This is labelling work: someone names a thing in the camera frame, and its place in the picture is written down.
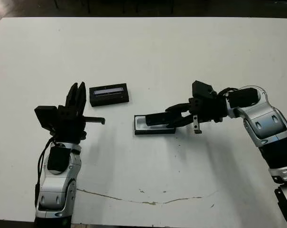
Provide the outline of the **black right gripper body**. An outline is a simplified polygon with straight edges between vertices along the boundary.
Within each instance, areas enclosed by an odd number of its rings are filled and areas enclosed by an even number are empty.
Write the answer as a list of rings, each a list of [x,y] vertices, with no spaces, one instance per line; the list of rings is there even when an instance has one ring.
[[[226,99],[222,96],[215,98],[193,97],[189,98],[189,112],[193,115],[194,133],[201,134],[200,123],[214,121],[222,122],[227,114]]]

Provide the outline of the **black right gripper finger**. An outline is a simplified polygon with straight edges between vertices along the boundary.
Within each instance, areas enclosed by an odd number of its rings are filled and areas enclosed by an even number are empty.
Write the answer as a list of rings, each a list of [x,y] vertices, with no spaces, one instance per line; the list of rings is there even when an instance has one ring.
[[[167,127],[183,127],[183,126],[191,124],[193,121],[194,121],[193,114],[189,114],[185,117],[183,117],[180,114],[176,118],[172,119],[168,123]]]
[[[165,111],[174,113],[183,113],[187,112],[190,109],[190,107],[191,107],[190,103],[181,103],[168,107]]]

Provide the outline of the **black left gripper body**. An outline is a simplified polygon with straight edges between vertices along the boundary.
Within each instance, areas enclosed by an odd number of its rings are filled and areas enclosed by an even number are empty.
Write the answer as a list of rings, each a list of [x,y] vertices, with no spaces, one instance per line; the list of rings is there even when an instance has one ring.
[[[79,144],[86,139],[86,123],[105,124],[105,118],[84,116],[84,106],[58,106],[58,124],[55,127],[57,142]]]

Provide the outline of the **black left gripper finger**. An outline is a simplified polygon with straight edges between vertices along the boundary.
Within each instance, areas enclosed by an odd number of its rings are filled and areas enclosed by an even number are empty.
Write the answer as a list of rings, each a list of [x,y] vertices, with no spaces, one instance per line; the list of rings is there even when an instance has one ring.
[[[78,83],[74,83],[67,96],[66,96],[66,108],[75,111],[76,107],[75,107],[75,103],[76,103],[76,94],[77,94],[77,90],[78,90]]]
[[[85,108],[85,83],[81,82],[79,85],[76,96],[75,96],[75,106],[77,110],[77,115],[82,116]]]

